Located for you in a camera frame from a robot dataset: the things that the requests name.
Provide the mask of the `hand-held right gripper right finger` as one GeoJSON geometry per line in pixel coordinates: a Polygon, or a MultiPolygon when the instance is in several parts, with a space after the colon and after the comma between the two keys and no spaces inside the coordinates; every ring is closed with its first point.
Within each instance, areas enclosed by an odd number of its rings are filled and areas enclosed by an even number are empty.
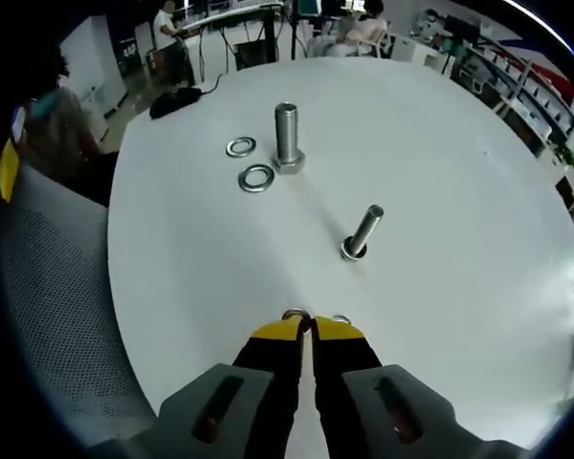
{"type": "Polygon", "coordinates": [[[524,448],[483,440],[453,405],[397,364],[383,365],[346,321],[311,322],[315,403],[332,458],[524,458],[524,448]]]}

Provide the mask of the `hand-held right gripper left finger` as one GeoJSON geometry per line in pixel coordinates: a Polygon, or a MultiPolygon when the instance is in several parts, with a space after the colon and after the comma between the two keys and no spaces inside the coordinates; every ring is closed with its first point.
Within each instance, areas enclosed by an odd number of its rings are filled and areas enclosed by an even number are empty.
{"type": "Polygon", "coordinates": [[[281,458],[298,410],[308,317],[253,331],[233,363],[218,363],[161,405],[152,425],[91,448],[92,458],[281,458]]]}

